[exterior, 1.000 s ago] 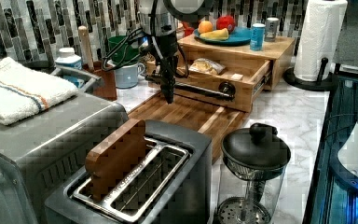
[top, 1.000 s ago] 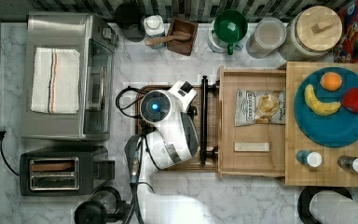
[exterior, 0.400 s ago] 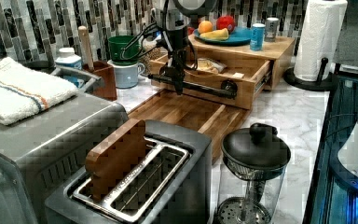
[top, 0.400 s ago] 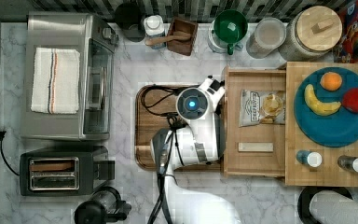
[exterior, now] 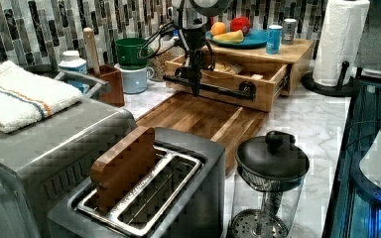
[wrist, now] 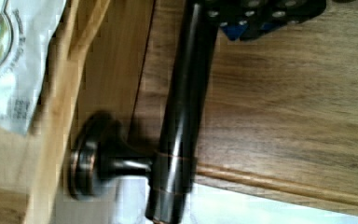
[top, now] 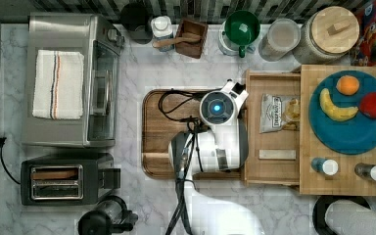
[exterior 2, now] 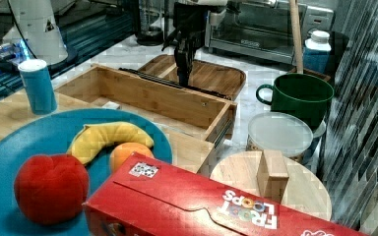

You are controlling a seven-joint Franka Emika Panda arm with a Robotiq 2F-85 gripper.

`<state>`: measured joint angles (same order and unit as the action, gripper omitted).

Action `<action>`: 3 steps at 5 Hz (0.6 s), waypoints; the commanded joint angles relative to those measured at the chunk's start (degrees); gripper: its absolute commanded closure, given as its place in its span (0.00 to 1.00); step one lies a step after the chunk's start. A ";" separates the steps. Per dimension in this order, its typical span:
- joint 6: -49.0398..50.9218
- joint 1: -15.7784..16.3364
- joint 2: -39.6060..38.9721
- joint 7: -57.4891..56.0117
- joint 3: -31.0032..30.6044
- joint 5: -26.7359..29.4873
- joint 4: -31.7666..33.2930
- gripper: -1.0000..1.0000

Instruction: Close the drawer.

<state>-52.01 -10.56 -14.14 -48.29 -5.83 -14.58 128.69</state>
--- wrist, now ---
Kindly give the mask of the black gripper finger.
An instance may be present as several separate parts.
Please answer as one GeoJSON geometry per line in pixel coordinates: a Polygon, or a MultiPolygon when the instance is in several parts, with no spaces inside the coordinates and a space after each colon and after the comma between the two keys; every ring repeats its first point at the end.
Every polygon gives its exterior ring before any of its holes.
{"type": "Polygon", "coordinates": [[[230,41],[252,41],[284,26],[312,20],[326,0],[205,0],[208,19],[230,41]]]}

